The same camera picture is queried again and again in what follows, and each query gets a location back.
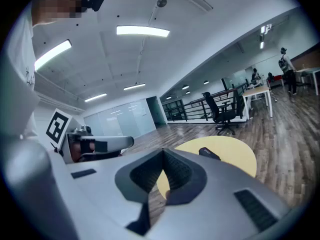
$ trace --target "black pants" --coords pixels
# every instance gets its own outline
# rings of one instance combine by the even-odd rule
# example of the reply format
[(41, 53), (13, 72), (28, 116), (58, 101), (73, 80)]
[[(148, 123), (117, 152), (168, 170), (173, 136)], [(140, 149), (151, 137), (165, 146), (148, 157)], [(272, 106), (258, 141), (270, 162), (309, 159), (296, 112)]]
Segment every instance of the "black pants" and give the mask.
[(296, 74), (294, 73), (294, 71), (292, 69), (290, 69), (285, 73), (285, 76), (286, 76), (286, 80), (288, 81), (289, 92), (291, 92), (291, 86), (292, 86), (292, 88), (293, 88), (292, 91), (295, 94), (297, 91)]

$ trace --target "recessed light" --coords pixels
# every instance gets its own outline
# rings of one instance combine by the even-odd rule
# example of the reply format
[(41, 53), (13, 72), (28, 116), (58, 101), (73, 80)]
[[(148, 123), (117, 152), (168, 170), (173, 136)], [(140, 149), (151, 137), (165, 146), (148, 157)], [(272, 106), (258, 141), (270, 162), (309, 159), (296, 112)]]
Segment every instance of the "recessed light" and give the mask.
[(149, 35), (166, 38), (170, 31), (149, 26), (117, 26), (117, 35)]
[(130, 89), (137, 88), (137, 87), (142, 87), (142, 86), (145, 86), (145, 85), (146, 85), (145, 83), (141, 83), (141, 84), (137, 84), (137, 85), (134, 85), (134, 86), (129, 86), (129, 87), (123, 88), (123, 90), (130, 90)]
[(39, 68), (41, 68), (45, 63), (50, 61), (52, 58), (64, 52), (65, 50), (68, 50), (71, 47), (72, 45), (69, 40), (66, 40), (63, 43), (60, 43), (59, 45), (52, 48), (50, 51), (48, 51), (46, 54), (42, 55), (40, 58), (36, 60), (36, 62), (34, 63), (34, 70), (37, 71)]
[(88, 98), (88, 99), (85, 100), (85, 102), (90, 102), (90, 101), (92, 101), (92, 100), (101, 98), (101, 97), (103, 97), (103, 96), (107, 96), (107, 94), (106, 94), (106, 93), (103, 93), (103, 94), (100, 94), (100, 95), (98, 95), (98, 96), (95, 96), (95, 97), (92, 97), (92, 98)]

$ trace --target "black railing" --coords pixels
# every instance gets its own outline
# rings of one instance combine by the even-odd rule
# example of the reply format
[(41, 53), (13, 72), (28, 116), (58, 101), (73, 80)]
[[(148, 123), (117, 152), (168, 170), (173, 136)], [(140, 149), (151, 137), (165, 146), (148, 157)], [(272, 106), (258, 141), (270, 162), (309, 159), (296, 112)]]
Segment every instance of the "black railing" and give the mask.
[[(242, 119), (245, 107), (242, 95), (246, 89), (247, 84), (243, 83), (235, 88), (212, 94), (211, 97), (213, 97), (218, 107), (223, 105), (222, 102), (230, 101), (227, 103), (229, 106), (226, 110), (234, 110), (236, 115)], [(205, 98), (200, 98), (191, 101), (188, 104), (170, 108), (165, 112), (165, 114), (168, 121), (188, 121), (194, 119), (206, 119), (207, 121), (209, 119), (212, 120), (212, 112)]]

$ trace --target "yellow round table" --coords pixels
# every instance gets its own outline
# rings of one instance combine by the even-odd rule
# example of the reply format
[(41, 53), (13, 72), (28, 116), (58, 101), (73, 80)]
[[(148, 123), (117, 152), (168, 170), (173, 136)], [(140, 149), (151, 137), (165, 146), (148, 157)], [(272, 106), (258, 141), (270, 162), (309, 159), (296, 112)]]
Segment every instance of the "yellow round table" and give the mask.
[[(219, 156), (221, 161), (238, 167), (252, 177), (256, 176), (257, 160), (254, 152), (247, 144), (236, 138), (227, 136), (196, 138), (177, 146), (175, 149), (199, 155), (201, 148), (208, 148)], [(161, 195), (166, 199), (166, 192), (170, 190), (170, 187), (164, 171), (161, 172), (156, 185)]]

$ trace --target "black office chair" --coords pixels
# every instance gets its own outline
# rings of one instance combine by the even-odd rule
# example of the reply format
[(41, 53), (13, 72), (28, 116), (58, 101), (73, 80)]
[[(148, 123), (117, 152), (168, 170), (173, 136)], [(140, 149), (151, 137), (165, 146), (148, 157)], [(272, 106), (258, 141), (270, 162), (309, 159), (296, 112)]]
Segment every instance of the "black office chair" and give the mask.
[(205, 98), (206, 103), (209, 105), (211, 112), (212, 112), (212, 119), (215, 123), (222, 123), (220, 126), (216, 126), (215, 129), (218, 130), (221, 128), (221, 130), (218, 132), (218, 135), (224, 130), (229, 129), (232, 132), (232, 135), (235, 135), (235, 131), (230, 128), (230, 120), (236, 118), (236, 112), (234, 110), (227, 111), (227, 105), (230, 100), (223, 102), (224, 105), (217, 106), (214, 98), (210, 96), (210, 92), (203, 93), (203, 96)]

